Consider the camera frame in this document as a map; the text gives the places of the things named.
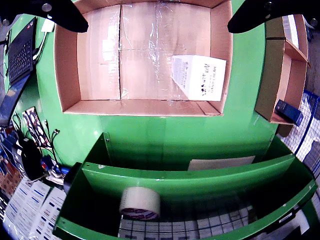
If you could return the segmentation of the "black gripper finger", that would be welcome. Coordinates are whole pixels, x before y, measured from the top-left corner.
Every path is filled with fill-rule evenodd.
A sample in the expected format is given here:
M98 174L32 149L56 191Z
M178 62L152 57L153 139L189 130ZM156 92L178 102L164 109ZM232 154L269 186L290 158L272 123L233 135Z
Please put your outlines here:
M272 19L298 14L311 23L309 0L246 0L229 20L227 29L232 34L245 33Z
M87 20L71 0L16 0L14 11L49 19L75 33L85 33L89 28Z

